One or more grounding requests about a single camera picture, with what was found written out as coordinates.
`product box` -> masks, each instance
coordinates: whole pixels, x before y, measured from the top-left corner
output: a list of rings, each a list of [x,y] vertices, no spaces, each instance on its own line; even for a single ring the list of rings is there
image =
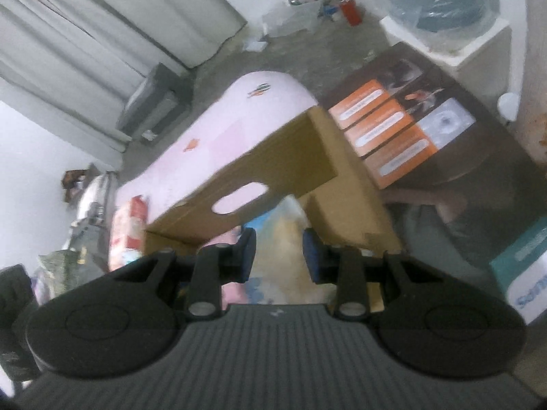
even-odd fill
[[[142,256],[147,216],[148,206],[141,196],[133,197],[114,213],[108,253],[110,271]]]
[[[219,208],[219,201],[251,183],[265,186],[265,192],[236,211]],[[367,248],[378,255],[400,249],[360,158],[329,114],[314,107],[150,223],[144,252],[169,246],[193,253],[211,238],[272,209],[288,194],[299,199],[313,228],[328,243]]]
[[[527,323],[547,314],[547,181],[475,97],[399,43],[320,102],[412,256],[505,298]]]

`teal box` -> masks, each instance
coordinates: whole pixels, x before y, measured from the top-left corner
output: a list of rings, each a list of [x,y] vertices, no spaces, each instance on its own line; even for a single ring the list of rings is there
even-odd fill
[[[539,219],[490,266],[507,302],[531,323],[547,309],[547,217]]]

